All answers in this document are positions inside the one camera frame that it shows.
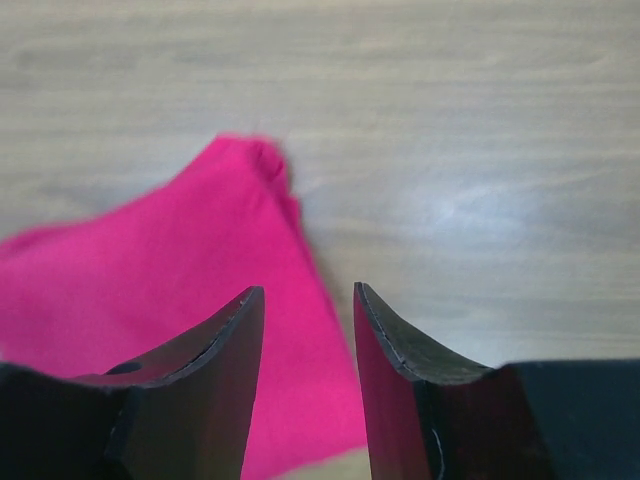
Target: pink fabric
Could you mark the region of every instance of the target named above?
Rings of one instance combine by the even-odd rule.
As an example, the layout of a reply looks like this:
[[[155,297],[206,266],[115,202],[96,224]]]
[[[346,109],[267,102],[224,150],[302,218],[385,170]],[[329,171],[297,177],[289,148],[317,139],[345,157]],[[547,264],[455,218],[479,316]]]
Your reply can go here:
[[[263,285],[267,310],[243,478],[365,445],[352,358],[300,228],[282,155],[221,137],[168,185],[102,217],[0,245],[0,351],[104,372]]]

